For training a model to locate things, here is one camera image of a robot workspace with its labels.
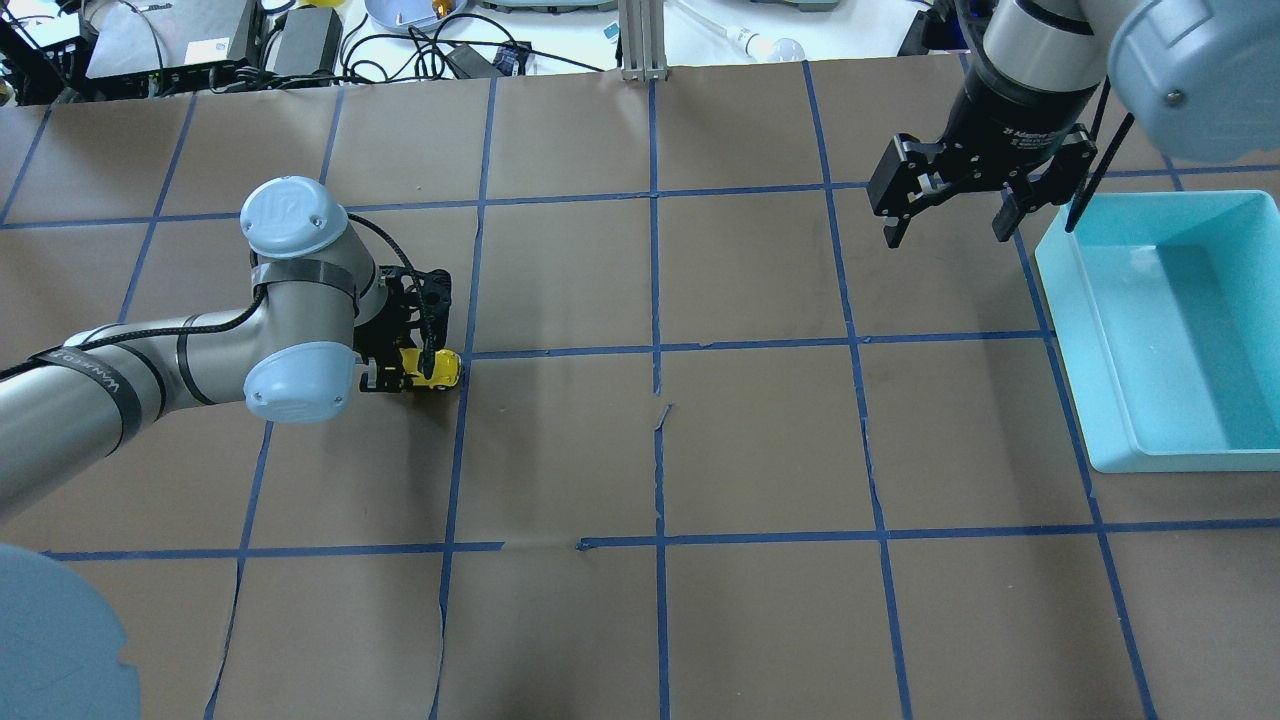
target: light blue joint cap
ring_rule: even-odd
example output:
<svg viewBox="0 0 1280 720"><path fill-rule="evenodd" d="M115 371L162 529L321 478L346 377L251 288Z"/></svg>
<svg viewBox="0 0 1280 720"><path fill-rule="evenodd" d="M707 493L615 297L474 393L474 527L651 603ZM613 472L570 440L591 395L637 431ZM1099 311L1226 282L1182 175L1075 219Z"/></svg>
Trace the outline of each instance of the light blue joint cap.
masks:
<svg viewBox="0 0 1280 720"><path fill-rule="evenodd" d="M347 211L311 178L287 176L259 186L241 209L250 247L268 258L298 258L328 247L347 228Z"/></svg>
<svg viewBox="0 0 1280 720"><path fill-rule="evenodd" d="M1116 31L1116 95L1165 154L1280 147L1280 1L1147 0Z"/></svg>
<svg viewBox="0 0 1280 720"><path fill-rule="evenodd" d="M340 342L305 342L264 357L244 378L250 413L273 423L323 423L351 398L355 357Z"/></svg>
<svg viewBox="0 0 1280 720"><path fill-rule="evenodd" d="M0 544L0 717L137 720L138 671L116 660L124 641L83 578Z"/></svg>

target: light blue cover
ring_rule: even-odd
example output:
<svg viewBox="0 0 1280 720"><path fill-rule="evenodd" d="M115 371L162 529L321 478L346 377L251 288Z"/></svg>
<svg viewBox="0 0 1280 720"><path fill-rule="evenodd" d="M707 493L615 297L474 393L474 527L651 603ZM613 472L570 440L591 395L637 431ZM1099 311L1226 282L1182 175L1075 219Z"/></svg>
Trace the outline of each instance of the light blue cover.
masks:
<svg viewBox="0 0 1280 720"><path fill-rule="evenodd" d="M137 720L138 671L116 660L124 628L65 565L0 544L0 717Z"/></svg>
<svg viewBox="0 0 1280 720"><path fill-rule="evenodd" d="M1261 191L1098 195L1036 250L1089 461L1280 470L1280 211Z"/></svg>
<svg viewBox="0 0 1280 720"><path fill-rule="evenodd" d="M273 423L323 423L351 401L355 356L340 342L292 345L268 355L244 377L244 405Z"/></svg>
<svg viewBox="0 0 1280 720"><path fill-rule="evenodd" d="M1225 163L1280 147L1280 1L1147 0L1116 31L1107 72L1169 155Z"/></svg>

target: electronic device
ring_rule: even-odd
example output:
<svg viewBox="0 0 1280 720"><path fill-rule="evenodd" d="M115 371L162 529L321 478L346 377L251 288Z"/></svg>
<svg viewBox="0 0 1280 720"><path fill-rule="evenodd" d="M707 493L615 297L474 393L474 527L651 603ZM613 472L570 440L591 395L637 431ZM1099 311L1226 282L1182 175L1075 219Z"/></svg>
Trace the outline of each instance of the electronic device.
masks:
<svg viewBox="0 0 1280 720"><path fill-rule="evenodd" d="M534 10L553 15L573 10L600 10L604 13L618 9L618 0L479 0L479 4L481 8L499 13Z"/></svg>
<svg viewBox="0 0 1280 720"><path fill-rule="evenodd" d="M204 90L260 61L257 0L137 0L133 8L116 4L104 14L86 72L109 99Z"/></svg>
<svg viewBox="0 0 1280 720"><path fill-rule="evenodd" d="M333 8L294 8L284 15L270 67L278 76L333 73L342 40L342 19ZM315 86L332 81L317 79Z"/></svg>

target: silver robot arm segment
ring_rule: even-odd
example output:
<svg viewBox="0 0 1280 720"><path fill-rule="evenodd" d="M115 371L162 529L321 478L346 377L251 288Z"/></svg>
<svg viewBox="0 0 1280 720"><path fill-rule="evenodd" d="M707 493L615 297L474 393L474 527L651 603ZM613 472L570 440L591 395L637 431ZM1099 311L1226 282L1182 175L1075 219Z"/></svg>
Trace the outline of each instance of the silver robot arm segment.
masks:
<svg viewBox="0 0 1280 720"><path fill-rule="evenodd" d="M0 382L0 521L114 452L169 411L243 400L268 420L321 421L347 405L355 325L387 302L378 265L319 183L287 177L246 201L260 300L211 313L106 325ZM184 327L189 334L146 337Z"/></svg>

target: cable clutter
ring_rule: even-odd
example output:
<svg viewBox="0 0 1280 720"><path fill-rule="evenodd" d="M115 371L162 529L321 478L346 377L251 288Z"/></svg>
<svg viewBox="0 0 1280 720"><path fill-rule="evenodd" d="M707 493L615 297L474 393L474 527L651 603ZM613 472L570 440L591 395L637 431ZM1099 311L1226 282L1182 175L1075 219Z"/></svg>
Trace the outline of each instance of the cable clutter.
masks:
<svg viewBox="0 0 1280 720"><path fill-rule="evenodd" d="M517 76L527 73L531 58L603 72L535 50L502 23L476 13L452 10L430 31L410 26L403 32L378 31L357 38L372 19L367 13L344 32L333 8L291 4L278 12L264 9L259 0L220 0L215 13L205 3L102 0L87 13L17 17L0 0L0 56L5 58L0 104L9 96L32 105L200 90L227 94ZM443 37L463 18L493 26L502 37ZM59 33L67 35L65 41ZM404 61L387 67L385 60L370 58L367 44L379 40L407 41Z"/></svg>
<svg viewBox="0 0 1280 720"><path fill-rule="evenodd" d="M588 70L604 72L603 68L589 65L571 58L534 50L530 44L517 41L511 31L503 27L502 23L475 13L453 13L436 24L430 35L415 27L410 27L408 32L404 35L394 32L375 32L353 41L356 33L358 33L360 29L369 23L369 14L366 13L356 27L343 35L342 41L338 45L337 72L278 74L268 68L271 67L271 53L278 45L276 38L283 32L287 18L288 14L282 15L268 32L260 67L246 65L239 68L236 70L236 79L233 82L224 85L211 83L211 91L215 94L224 94L255 90L288 90L297 87L316 87L339 82L351 85L390 85L401 82L447 79L451 74L453 77L472 77L472 74L467 72L466 67L460 63L458 55L460 50L474 50L474 47L497 47L497 61L502 65L502 60L506 59L506 65L511 68L509 74L525 74L530 56L547 58ZM506 36L506 40L495 42L440 37L440 33L445 27L462 18L471 18L488 23L498 28ZM413 44L408 58L394 70L389 70L385 65L376 60L357 58L358 50L365 44L384 38L408 40ZM502 73L494 68L493 74L497 76L508 73Z"/></svg>

